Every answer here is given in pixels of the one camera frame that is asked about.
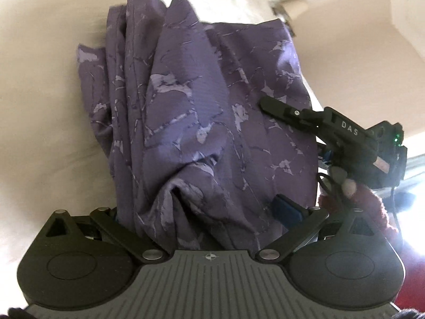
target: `white sheet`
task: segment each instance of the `white sheet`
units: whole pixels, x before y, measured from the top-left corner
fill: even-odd
[[[266,0],[190,0],[209,22],[274,19]],[[58,208],[114,206],[107,160],[83,111],[75,51],[101,46],[126,0],[0,0],[0,313],[25,306],[16,266]]]

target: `screw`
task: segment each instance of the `screw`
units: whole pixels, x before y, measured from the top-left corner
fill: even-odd
[[[263,249],[258,254],[264,260],[275,260],[280,257],[280,253],[274,249]]]
[[[148,249],[143,252],[142,257],[146,260],[158,260],[161,259],[163,253],[158,249]]]

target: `ridged rubber surface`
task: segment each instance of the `ridged rubber surface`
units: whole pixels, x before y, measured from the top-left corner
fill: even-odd
[[[246,251],[176,251],[168,262],[144,266],[108,303],[73,312],[32,305],[27,312],[39,319],[387,319],[397,311],[392,304],[358,312],[318,305],[278,266],[257,263]]]

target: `white wall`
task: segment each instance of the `white wall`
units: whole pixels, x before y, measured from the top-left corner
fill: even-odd
[[[108,161],[83,111],[76,48],[103,45],[109,6],[126,0],[1,1],[0,314],[25,306],[16,267],[54,210],[115,206]],[[202,20],[274,19],[266,0],[191,2]]]
[[[391,25],[389,0],[308,3],[294,42],[320,103],[365,128],[386,119],[407,136],[425,131],[425,63]]]
[[[425,58],[425,0],[391,0],[392,22]]]

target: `purple patterned cloth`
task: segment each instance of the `purple patterned cloth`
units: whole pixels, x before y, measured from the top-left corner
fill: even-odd
[[[128,0],[109,10],[106,48],[81,45],[78,62],[126,228],[169,252],[255,252],[286,232],[276,194],[315,204],[315,136],[258,108],[311,105],[281,21],[208,24],[187,0]]]

